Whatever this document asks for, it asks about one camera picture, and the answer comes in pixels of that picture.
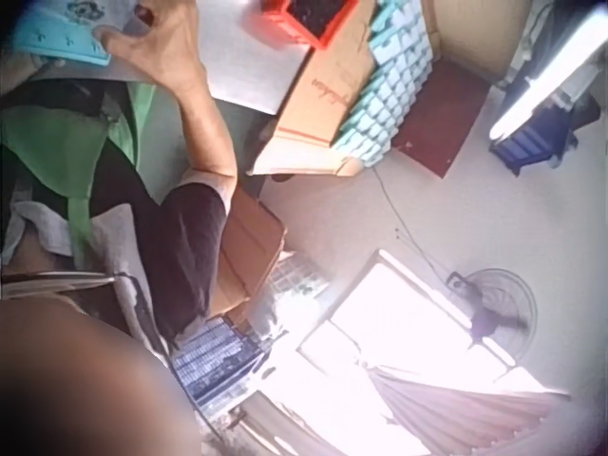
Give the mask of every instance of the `orange crate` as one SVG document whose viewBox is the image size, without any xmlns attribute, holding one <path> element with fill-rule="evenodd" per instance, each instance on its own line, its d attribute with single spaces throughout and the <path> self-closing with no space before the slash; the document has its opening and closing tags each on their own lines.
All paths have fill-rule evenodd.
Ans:
<svg viewBox="0 0 608 456">
<path fill-rule="evenodd" d="M 282 29 L 294 42 L 308 44 L 315 49 L 327 49 L 335 34 L 356 7 L 357 2 L 358 0 L 346 0 L 344 7 L 327 25 L 321 38 L 314 36 L 288 12 L 292 0 L 264 0 L 262 2 L 262 13 L 266 19 Z"/>
</svg>

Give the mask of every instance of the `wall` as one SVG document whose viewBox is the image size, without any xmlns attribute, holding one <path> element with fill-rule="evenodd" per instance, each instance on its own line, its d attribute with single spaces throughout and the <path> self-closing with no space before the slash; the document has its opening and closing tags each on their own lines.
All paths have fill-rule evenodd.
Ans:
<svg viewBox="0 0 608 456">
<path fill-rule="evenodd" d="M 502 267 L 522 276 L 534 291 L 538 328 L 522 365 L 547 387 L 568 390 L 573 401 L 536 435 L 503 454 L 583 454 L 597 442 L 605 403 L 606 122 L 581 130 L 579 149 L 559 169 L 531 166 L 516 179 L 487 152 L 500 98 L 490 92 L 444 180 L 396 153 L 376 169 L 443 273 Z M 398 221 L 371 171 L 343 180 L 268 180 L 262 200 L 287 225 L 291 247 L 307 253 L 332 277 L 321 296 L 322 308 L 335 301 L 378 248 L 437 285 L 421 258 L 396 238 Z"/>
</svg>

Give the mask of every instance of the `bright window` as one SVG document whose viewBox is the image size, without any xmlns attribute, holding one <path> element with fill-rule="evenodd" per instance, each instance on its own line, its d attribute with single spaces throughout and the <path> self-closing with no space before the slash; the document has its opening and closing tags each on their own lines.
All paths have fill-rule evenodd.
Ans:
<svg viewBox="0 0 608 456">
<path fill-rule="evenodd" d="M 418 439 L 391 423 L 389 408 L 358 363 L 449 379 L 454 385 L 500 379 L 505 387 L 539 389 L 525 370 L 513 369 L 513 360 L 495 344 L 470 348 L 467 323 L 458 309 L 380 252 L 263 389 L 349 456 L 396 454 L 396 448 L 402 455 L 428 454 Z"/>
</svg>

